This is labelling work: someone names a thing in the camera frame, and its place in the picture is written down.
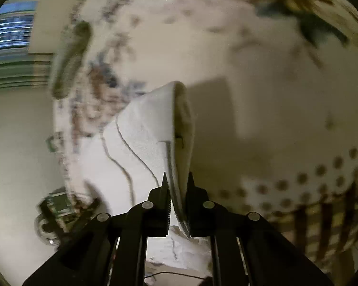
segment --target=beige wall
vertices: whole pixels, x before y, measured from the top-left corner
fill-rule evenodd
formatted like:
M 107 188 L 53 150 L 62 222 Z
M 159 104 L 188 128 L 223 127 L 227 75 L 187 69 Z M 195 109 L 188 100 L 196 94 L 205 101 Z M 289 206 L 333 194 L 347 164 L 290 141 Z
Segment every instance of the beige wall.
M 45 87 L 0 90 L 0 271 L 20 286 L 53 253 L 36 236 L 36 205 L 63 185 L 45 143 L 53 132 Z
M 39 0 L 29 53 L 55 53 L 76 0 Z

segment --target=wall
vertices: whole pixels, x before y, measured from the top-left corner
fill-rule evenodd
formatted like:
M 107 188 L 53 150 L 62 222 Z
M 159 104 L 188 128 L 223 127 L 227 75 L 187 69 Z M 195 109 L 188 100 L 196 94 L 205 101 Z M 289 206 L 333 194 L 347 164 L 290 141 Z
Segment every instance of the wall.
M 36 205 L 63 185 L 52 134 L 46 87 L 0 89 L 0 271 L 19 286 L 53 253 L 36 236 Z
M 76 0 L 39 0 L 29 53 L 55 53 Z

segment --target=white wall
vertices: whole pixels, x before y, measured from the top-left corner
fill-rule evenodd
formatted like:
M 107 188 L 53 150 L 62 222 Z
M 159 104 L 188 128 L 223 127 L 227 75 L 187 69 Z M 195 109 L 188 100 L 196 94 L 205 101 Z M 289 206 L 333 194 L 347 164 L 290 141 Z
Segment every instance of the white wall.
M 76 0 L 39 0 L 29 53 L 55 53 Z
M 52 135 L 52 102 L 45 87 L 0 90 L 0 271 L 21 285 L 53 253 L 36 236 L 36 205 L 63 185 Z

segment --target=silver screw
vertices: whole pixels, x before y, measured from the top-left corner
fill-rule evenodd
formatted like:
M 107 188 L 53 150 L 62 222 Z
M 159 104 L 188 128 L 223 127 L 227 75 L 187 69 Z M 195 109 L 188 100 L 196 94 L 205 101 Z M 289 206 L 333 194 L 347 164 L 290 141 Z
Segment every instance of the silver screw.
M 98 221 L 107 221 L 109 219 L 109 215 L 106 214 L 106 213 L 100 213 L 98 216 L 97 216 L 97 220 Z
M 203 207 L 205 207 L 206 209 L 212 209 L 215 207 L 215 203 L 213 203 L 212 201 L 206 201 L 203 203 Z
M 152 208 L 154 206 L 153 202 L 151 201 L 145 201 L 142 203 L 142 207 L 146 210 L 149 210 L 150 208 Z
M 260 214 L 256 212 L 251 212 L 248 214 L 248 218 L 252 221 L 258 221 L 260 219 Z

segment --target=plaid fabric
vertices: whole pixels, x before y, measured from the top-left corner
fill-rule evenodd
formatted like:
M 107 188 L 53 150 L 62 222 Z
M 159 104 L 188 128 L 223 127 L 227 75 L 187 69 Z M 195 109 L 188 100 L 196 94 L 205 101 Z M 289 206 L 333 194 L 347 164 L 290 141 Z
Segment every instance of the plaid fabric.
M 300 207 L 268 220 L 323 271 L 331 257 L 358 241 L 358 175 L 349 190 L 330 203 Z

